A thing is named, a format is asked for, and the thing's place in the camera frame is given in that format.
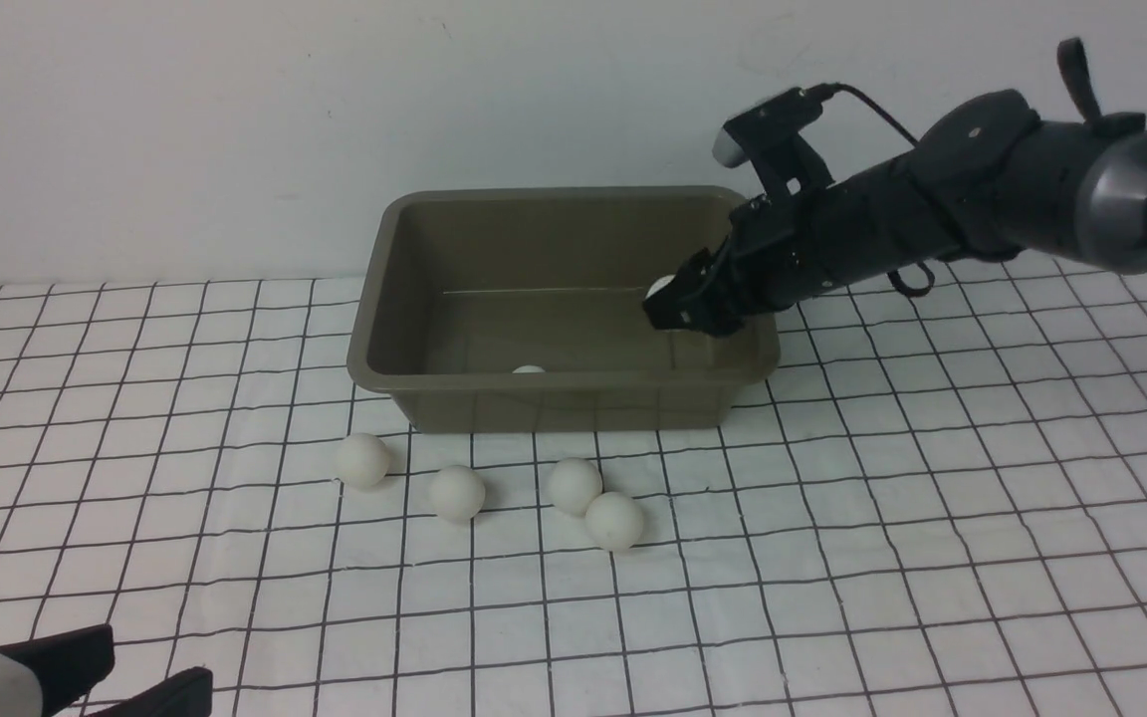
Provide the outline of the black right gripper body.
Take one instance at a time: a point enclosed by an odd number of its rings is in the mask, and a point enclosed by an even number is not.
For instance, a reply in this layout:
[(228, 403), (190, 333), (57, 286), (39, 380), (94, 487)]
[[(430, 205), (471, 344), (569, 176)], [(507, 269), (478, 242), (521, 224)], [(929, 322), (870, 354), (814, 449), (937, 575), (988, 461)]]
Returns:
[(746, 201), (729, 213), (723, 246), (723, 306), (736, 317), (782, 312), (837, 289), (813, 219), (819, 196)]

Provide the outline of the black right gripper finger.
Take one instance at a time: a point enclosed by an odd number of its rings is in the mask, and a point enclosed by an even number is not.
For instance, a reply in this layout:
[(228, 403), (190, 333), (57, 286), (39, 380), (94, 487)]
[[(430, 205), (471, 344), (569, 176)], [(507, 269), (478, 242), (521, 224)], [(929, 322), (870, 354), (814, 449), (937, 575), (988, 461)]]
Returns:
[(651, 330), (692, 332), (726, 340), (746, 326), (723, 254), (701, 249), (673, 276), (663, 291), (642, 301)]

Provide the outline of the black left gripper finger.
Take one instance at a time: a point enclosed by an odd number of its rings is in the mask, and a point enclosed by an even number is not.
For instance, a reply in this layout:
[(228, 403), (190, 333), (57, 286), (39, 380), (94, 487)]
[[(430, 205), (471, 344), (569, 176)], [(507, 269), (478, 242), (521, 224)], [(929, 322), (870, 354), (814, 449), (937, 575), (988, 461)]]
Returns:
[(36, 676), (42, 716), (55, 716), (106, 680), (115, 667), (114, 628), (100, 623), (45, 638), (0, 645), (0, 654)]
[(141, 691), (135, 697), (89, 714), (99, 717), (206, 717), (213, 708), (213, 672), (205, 667), (169, 676), (153, 688)]

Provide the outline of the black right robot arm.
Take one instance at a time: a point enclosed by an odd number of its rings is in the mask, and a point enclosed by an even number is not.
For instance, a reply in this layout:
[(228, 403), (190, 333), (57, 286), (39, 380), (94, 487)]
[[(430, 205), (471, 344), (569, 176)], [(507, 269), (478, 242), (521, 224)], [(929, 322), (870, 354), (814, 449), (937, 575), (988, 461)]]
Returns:
[(1116, 274), (1147, 272), (1141, 114), (1041, 119), (1014, 89), (951, 110), (910, 150), (834, 182), (802, 131), (838, 85), (791, 88), (724, 123), (713, 155), (750, 163), (762, 194), (719, 248), (651, 287), (655, 330), (726, 337), (747, 318), (924, 262), (1008, 262), (1033, 250)]

